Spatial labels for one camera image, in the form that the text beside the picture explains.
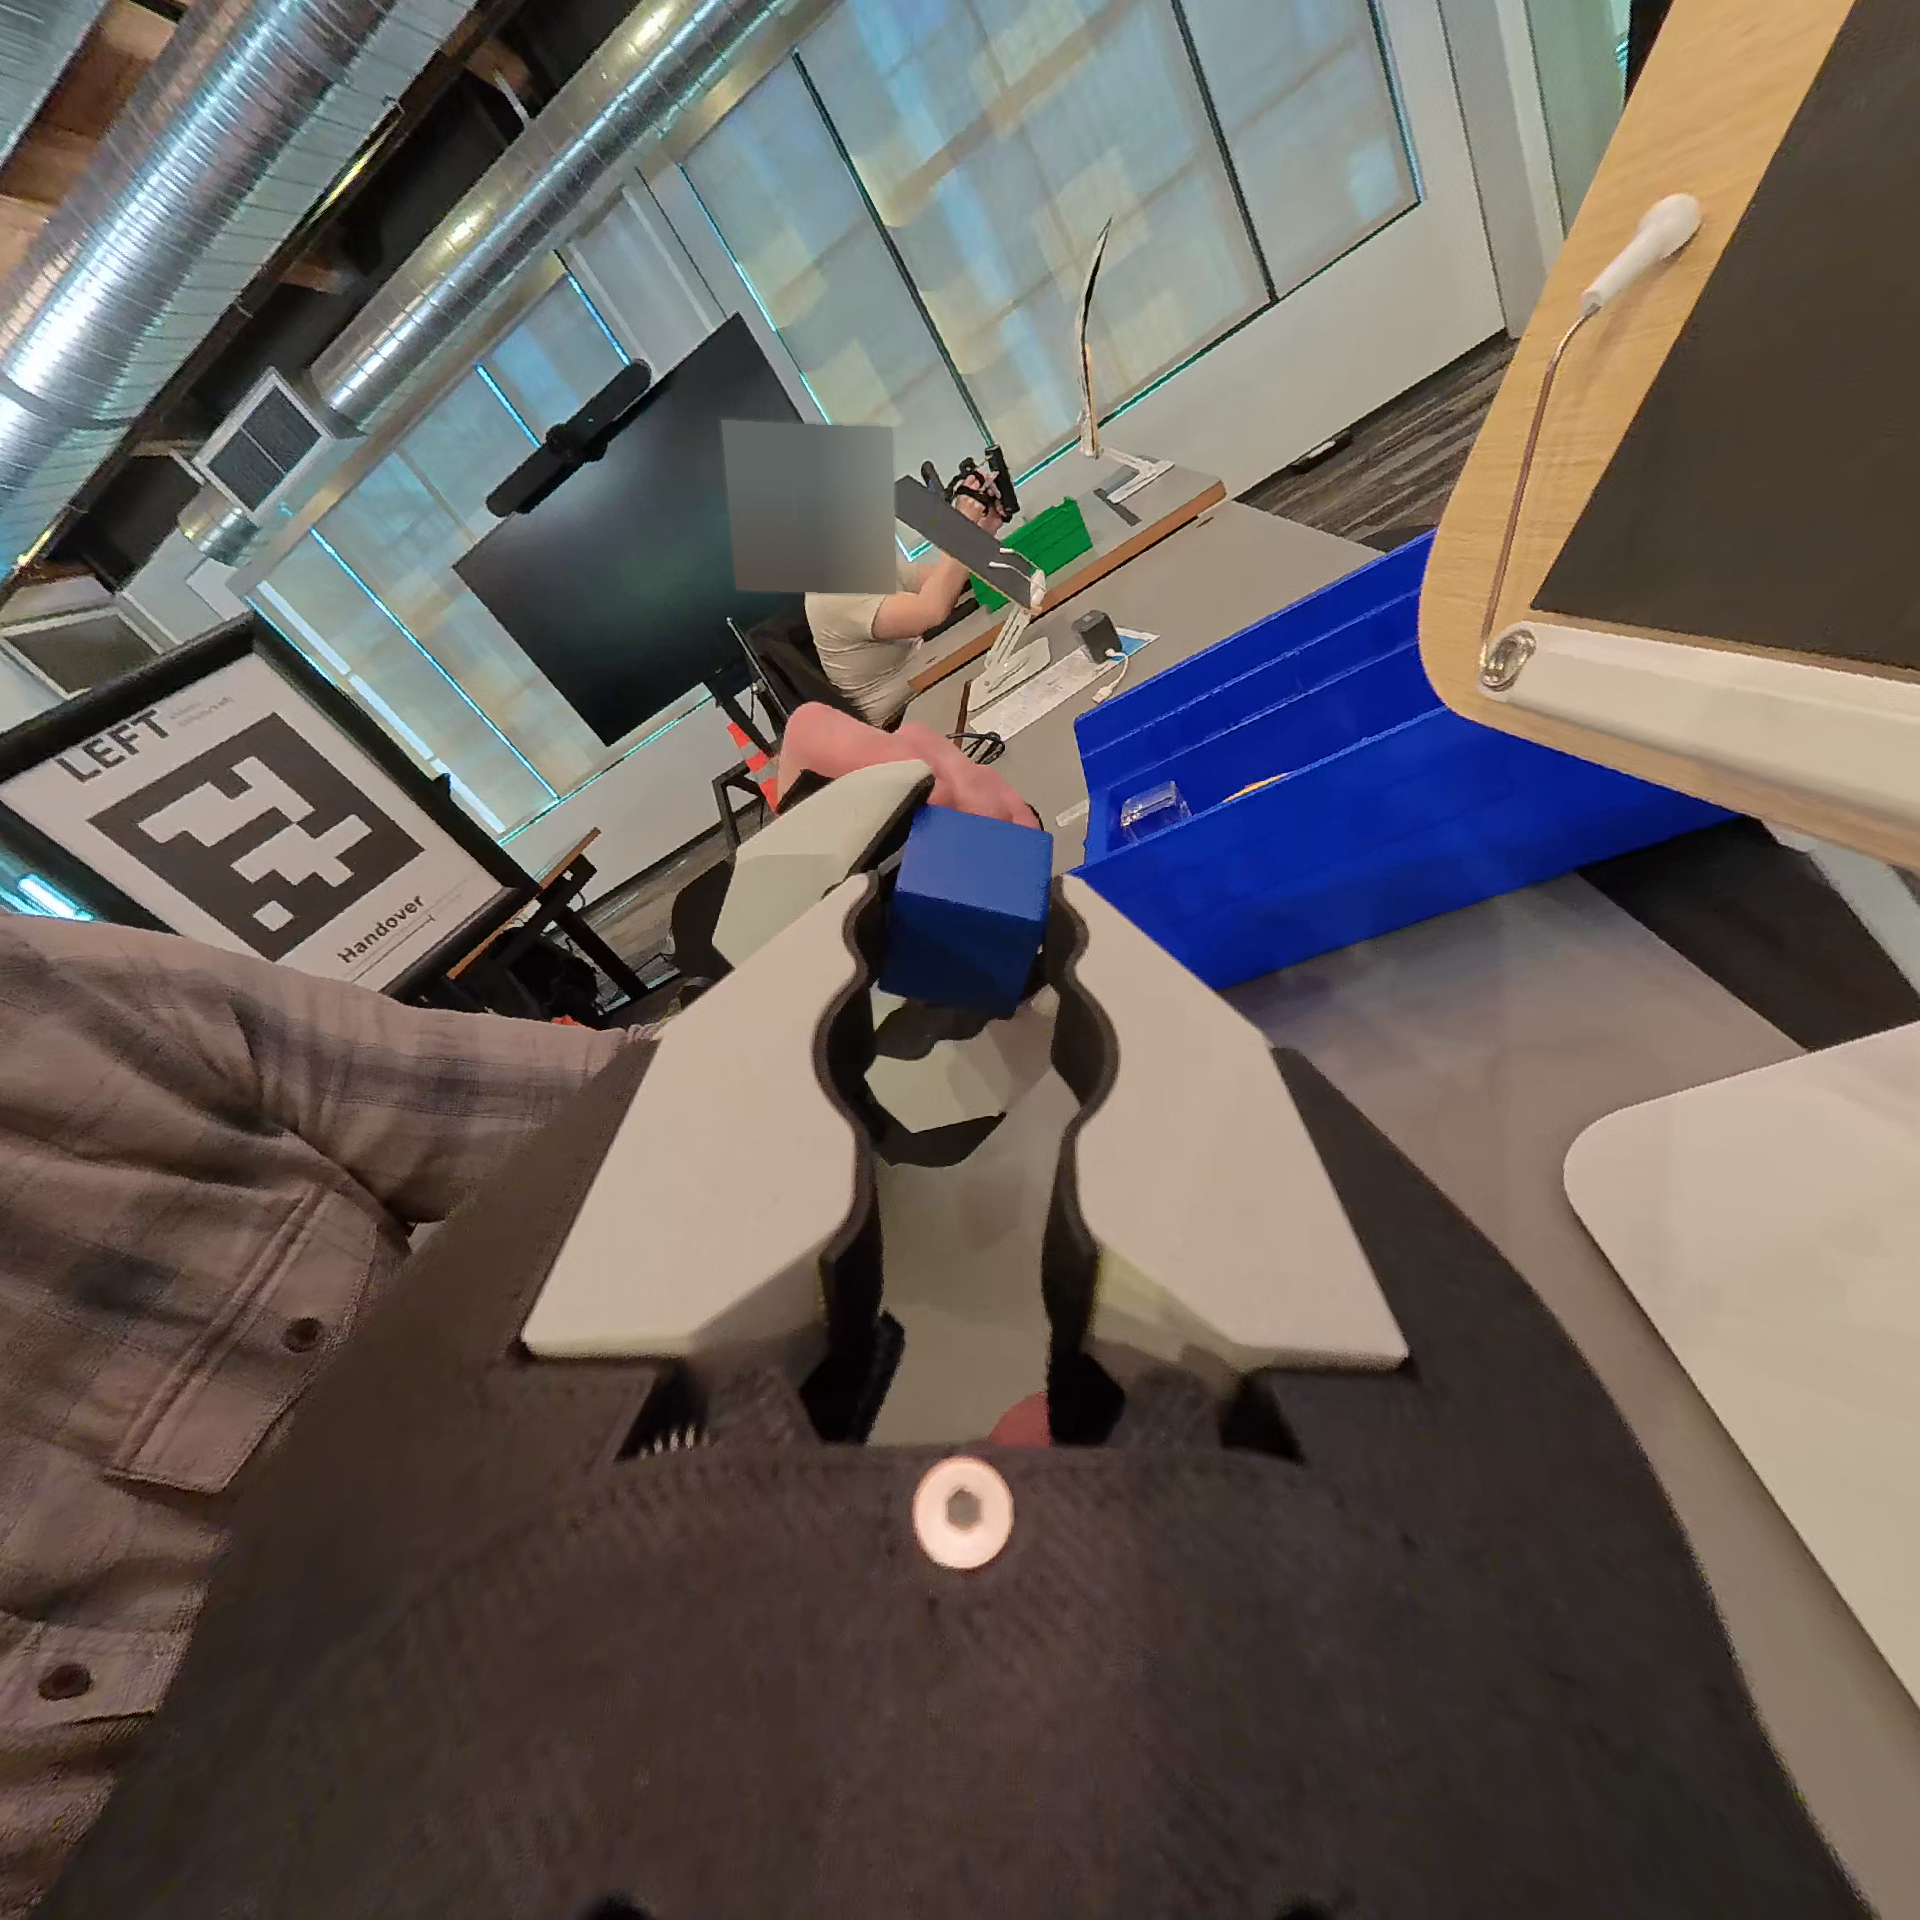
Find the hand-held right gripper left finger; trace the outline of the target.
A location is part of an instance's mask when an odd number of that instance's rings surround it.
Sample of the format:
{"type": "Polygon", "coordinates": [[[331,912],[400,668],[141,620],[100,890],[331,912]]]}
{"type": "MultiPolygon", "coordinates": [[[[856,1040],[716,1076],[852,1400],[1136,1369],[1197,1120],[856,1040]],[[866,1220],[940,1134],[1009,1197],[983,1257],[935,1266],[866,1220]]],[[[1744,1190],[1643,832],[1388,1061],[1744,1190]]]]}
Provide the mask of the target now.
{"type": "Polygon", "coordinates": [[[530,1302],[541,1364],[775,1364],[869,1440],[901,1364],[875,1184],[881,880],[852,875],[673,1014],[530,1302]]]}

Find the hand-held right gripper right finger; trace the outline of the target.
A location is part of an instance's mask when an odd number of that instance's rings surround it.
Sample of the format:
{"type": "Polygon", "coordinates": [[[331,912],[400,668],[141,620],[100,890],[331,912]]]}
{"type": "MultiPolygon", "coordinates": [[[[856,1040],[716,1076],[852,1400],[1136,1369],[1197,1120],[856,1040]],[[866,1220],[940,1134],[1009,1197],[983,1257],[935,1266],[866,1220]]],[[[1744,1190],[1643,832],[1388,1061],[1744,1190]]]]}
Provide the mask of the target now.
{"type": "Polygon", "coordinates": [[[1114,1434],[1139,1378],[1398,1372],[1410,1334],[1261,1032],[1091,884],[1054,880],[1050,1068],[1074,1097],[1042,1233],[1044,1424],[1114,1434]]]}

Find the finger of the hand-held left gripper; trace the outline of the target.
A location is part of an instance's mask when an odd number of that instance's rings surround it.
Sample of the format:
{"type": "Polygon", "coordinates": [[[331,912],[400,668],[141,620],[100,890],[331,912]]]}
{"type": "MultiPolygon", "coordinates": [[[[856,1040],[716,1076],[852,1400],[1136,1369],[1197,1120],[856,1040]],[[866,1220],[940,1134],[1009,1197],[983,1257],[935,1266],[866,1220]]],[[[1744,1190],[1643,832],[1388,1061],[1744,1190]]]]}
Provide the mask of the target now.
{"type": "Polygon", "coordinates": [[[733,857],[733,880],[711,932],[716,956],[743,967],[840,880],[881,871],[881,860],[904,846],[909,819],[926,796],[926,762],[881,762],[783,807],[733,857]]]}
{"type": "Polygon", "coordinates": [[[881,1162],[951,1166],[967,1160],[1050,1068],[1054,1001],[1009,1017],[925,1001],[878,1001],[866,1087],[878,1105],[881,1162]]]}

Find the blue cube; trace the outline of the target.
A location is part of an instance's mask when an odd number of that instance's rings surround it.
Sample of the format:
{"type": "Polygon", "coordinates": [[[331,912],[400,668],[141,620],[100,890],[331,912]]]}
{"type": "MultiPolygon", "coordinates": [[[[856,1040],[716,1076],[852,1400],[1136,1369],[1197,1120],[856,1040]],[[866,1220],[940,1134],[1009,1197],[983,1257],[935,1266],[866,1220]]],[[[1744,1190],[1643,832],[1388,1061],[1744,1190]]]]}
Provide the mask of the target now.
{"type": "Polygon", "coordinates": [[[878,992],[1009,1017],[1042,956],[1050,832],[917,807],[881,922],[878,992]]]}

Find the person's left hand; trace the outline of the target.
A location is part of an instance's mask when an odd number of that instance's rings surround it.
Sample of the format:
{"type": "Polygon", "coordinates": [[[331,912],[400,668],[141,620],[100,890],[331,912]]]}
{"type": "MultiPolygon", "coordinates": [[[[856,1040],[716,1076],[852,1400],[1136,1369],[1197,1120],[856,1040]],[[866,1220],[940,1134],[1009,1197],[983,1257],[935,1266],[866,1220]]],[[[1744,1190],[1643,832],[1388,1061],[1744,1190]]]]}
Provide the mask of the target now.
{"type": "Polygon", "coordinates": [[[934,770],[934,807],[1042,826],[1042,814],[995,773],[995,764],[980,764],[945,731],[926,723],[901,723],[889,731],[826,701],[798,706],[783,723],[775,807],[798,800],[804,778],[847,778],[889,762],[925,762],[934,770]]]}

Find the black office chair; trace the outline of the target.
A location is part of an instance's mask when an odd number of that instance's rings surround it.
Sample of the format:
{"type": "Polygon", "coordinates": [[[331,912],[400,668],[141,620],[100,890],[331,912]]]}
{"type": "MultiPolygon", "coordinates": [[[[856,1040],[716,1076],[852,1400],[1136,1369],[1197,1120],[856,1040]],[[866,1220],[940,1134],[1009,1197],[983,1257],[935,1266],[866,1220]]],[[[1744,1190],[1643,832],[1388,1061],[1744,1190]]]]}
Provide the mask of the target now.
{"type": "MultiPolygon", "coordinates": [[[[718,714],[754,731],[766,751],[778,751],[783,723],[804,701],[852,712],[840,691],[829,685],[811,645],[811,629],[802,612],[769,616],[753,629],[740,629],[740,620],[731,620],[731,633],[733,633],[733,658],[723,658],[702,685],[716,697],[718,714]]],[[[723,846],[740,849],[743,839],[740,839],[733,796],[761,800],[761,794],[753,787],[743,764],[716,773],[711,794],[718,807],[723,846]]]]}

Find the white paper sheet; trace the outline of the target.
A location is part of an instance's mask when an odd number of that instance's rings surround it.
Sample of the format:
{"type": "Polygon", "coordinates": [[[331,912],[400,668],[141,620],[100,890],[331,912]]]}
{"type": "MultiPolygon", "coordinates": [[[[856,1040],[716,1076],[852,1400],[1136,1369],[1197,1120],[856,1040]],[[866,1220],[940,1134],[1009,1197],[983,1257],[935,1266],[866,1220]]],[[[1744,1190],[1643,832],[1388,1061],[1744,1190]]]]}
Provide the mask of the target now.
{"type": "Polygon", "coordinates": [[[955,737],[1009,743],[1016,731],[1031,727],[1083,691],[1104,697],[1123,680],[1123,663],[1156,641],[1161,633],[1152,629],[1119,629],[1119,653],[1101,661],[1079,641],[1066,661],[1044,661],[1031,680],[1016,685],[995,701],[967,701],[967,714],[955,737]]]}

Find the black monitor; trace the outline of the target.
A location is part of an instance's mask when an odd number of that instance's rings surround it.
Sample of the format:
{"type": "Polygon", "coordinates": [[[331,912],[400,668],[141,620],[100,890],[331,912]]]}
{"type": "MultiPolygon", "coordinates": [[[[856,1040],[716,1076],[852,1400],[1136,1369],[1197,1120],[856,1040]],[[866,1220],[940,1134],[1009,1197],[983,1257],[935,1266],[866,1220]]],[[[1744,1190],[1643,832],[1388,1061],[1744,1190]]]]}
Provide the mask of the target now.
{"type": "Polygon", "coordinates": [[[743,315],[660,370],[591,460],[453,567],[608,748],[692,689],[733,689],[743,633],[802,620],[798,594],[733,582],[723,419],[802,419],[743,315]]]}

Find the green storage bin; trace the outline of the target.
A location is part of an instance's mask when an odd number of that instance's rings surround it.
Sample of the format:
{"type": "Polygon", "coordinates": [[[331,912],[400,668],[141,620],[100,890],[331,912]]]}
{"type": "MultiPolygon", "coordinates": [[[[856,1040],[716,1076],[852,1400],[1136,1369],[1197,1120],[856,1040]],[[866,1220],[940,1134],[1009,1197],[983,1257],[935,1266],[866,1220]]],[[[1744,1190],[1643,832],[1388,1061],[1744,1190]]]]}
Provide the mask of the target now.
{"type": "Polygon", "coordinates": [[[1091,550],[1091,530],[1083,497],[1061,497],[1037,517],[1025,517],[1020,524],[989,524],[989,507],[974,494],[959,494],[951,503],[959,517],[980,519],[983,532],[1031,563],[1042,575],[1066,575],[1079,567],[1079,556],[1091,550]]]}

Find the person's plaid shirt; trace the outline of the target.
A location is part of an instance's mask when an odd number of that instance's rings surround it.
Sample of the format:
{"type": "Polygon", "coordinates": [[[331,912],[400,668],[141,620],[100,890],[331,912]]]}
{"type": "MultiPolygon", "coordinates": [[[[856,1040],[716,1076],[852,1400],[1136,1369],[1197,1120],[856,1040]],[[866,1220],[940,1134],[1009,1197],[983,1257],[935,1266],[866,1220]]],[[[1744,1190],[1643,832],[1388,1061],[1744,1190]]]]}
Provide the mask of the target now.
{"type": "Polygon", "coordinates": [[[641,1038],[6,912],[6,1917],[102,1812],[183,1665],[234,1484],[410,1233],[641,1038]]]}

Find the black webcam bar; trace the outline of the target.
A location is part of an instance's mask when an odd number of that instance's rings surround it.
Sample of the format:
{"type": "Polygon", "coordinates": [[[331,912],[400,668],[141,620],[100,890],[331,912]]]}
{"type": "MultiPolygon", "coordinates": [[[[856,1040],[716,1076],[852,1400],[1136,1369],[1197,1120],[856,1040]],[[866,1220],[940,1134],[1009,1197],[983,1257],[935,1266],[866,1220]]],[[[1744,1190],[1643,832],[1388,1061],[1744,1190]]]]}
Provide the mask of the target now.
{"type": "Polygon", "coordinates": [[[631,360],[573,417],[548,426],[535,454],[486,494],[487,517],[523,517],[553,497],[578,468],[597,460],[652,395],[652,367],[631,360]]]}

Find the wood-edged grey table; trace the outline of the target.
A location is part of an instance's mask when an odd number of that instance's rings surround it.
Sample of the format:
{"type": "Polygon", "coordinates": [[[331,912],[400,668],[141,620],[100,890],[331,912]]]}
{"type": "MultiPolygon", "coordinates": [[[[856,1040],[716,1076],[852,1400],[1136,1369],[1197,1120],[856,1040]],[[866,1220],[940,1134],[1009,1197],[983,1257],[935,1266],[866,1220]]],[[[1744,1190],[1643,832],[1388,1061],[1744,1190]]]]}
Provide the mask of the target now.
{"type": "MultiPolygon", "coordinates": [[[[1044,575],[1044,598],[1031,624],[1050,616],[1054,608],[1066,608],[1068,598],[1101,582],[1104,575],[1114,575],[1119,567],[1136,563],[1144,546],[1163,542],[1183,524],[1198,519],[1224,497],[1229,497],[1224,481],[1191,468],[1170,468],[1161,481],[1152,481],[1119,507],[1091,489],[1074,494],[1074,503],[1083,507],[1091,546],[1074,556],[1066,571],[1044,575]]],[[[917,641],[909,661],[909,691],[917,697],[945,676],[989,658],[1000,620],[1005,612],[959,608],[959,616],[945,620],[945,629],[917,641]]]]}

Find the white board stand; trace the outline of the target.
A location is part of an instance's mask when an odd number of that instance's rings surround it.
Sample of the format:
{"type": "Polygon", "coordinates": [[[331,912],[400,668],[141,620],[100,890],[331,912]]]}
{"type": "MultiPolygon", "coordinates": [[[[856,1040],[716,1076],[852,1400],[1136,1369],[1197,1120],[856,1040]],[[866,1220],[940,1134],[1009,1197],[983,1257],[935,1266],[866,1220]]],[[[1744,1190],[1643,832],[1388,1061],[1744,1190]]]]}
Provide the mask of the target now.
{"type": "MultiPolygon", "coordinates": [[[[1915,685],[1494,624],[1554,375],[1584,322],[1703,221],[1655,200],[1580,290],[1528,426],[1474,685],[1713,770],[1915,822],[1915,685]]],[[[1598,1120],[1566,1201],[1906,1692],[1920,1676],[1920,1108],[1915,1025],[1598,1120]]]]}

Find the framed black-white marker sign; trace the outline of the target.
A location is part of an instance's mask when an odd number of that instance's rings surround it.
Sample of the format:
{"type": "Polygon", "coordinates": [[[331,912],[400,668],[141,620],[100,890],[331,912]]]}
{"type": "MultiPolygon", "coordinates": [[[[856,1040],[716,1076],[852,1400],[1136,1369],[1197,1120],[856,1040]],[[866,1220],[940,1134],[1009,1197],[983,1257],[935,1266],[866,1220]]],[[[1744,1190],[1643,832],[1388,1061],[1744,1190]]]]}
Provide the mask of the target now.
{"type": "Polygon", "coordinates": [[[530,890],[510,849],[263,616],[6,731],[6,826],[81,901],[395,992],[530,890]]]}

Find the square air vent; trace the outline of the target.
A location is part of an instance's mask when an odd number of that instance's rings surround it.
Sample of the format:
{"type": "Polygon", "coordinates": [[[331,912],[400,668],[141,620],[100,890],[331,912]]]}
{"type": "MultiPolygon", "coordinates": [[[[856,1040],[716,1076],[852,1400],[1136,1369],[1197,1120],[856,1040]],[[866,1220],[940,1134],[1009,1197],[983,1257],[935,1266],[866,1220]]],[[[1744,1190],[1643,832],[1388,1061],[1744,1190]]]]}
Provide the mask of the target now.
{"type": "Polygon", "coordinates": [[[272,519],[360,430],[312,395],[306,375],[263,370],[200,442],[188,469],[251,519],[272,519]]]}

